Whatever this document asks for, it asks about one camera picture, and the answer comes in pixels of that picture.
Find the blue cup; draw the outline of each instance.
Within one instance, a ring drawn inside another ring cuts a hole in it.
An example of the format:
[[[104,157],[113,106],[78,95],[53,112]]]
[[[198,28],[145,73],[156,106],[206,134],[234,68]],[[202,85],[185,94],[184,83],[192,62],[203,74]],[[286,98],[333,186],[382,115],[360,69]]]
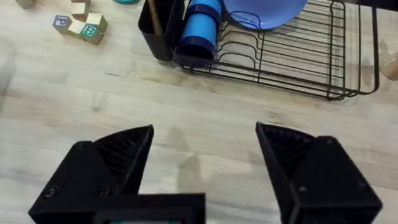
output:
[[[192,0],[177,53],[189,57],[214,59],[221,4],[218,0]]]

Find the black wire dish rack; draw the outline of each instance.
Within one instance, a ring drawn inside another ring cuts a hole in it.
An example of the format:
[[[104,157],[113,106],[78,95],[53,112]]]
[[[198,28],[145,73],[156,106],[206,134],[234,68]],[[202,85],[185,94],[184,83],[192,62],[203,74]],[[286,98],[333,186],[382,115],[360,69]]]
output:
[[[346,24],[346,4],[343,2],[309,0],[295,19],[274,30],[262,32],[240,28],[229,19],[233,13],[248,12],[223,13],[214,60],[174,52],[173,61],[190,73],[271,86],[327,100],[343,100],[378,90],[379,47],[375,8],[371,9],[374,81],[369,91],[362,90],[361,85],[361,6],[356,13],[358,35],[355,42],[358,46],[350,46],[349,49],[346,47],[349,24]],[[256,17],[259,23],[251,25],[259,27],[260,18]],[[346,54],[349,50],[357,50],[358,74],[347,72]]]

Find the wooden stick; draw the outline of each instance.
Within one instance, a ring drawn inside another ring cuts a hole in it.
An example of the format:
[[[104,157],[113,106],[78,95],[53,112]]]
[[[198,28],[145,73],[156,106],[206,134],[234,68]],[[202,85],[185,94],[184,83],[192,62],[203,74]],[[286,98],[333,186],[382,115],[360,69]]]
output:
[[[157,14],[155,0],[148,0],[150,16],[152,18],[152,23],[154,24],[154,30],[156,35],[162,35],[162,26],[160,25],[159,17]]]

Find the black utensil holder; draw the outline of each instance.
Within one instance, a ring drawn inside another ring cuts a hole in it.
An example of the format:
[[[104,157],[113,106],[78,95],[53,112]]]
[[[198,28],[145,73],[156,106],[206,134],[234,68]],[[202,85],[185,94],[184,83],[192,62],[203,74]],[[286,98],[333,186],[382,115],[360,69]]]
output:
[[[153,56],[158,60],[171,61],[172,51],[179,37],[176,30],[178,30],[185,10],[184,0],[156,0],[156,6],[163,34],[155,35],[154,33],[148,1],[145,1],[142,8],[138,27]]]

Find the light wood surface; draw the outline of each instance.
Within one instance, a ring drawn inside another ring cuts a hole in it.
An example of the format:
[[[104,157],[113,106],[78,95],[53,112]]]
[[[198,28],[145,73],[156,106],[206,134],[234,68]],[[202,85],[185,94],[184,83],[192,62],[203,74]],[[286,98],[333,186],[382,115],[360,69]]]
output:
[[[326,102],[187,75],[152,57],[137,27],[143,2],[93,1],[109,22],[94,46],[52,27],[55,15],[70,12],[69,0],[39,0],[27,11],[0,1],[1,223],[33,223],[28,209],[74,142],[147,124],[155,137],[141,193],[206,192],[208,223],[279,223],[256,121],[338,138],[384,203],[375,223],[398,223],[397,82],[381,77],[373,95]],[[355,7],[347,8],[355,20]],[[371,80],[369,15],[365,9],[363,71]],[[379,11],[391,54],[396,27],[397,13]],[[347,65],[358,69],[354,55]]]

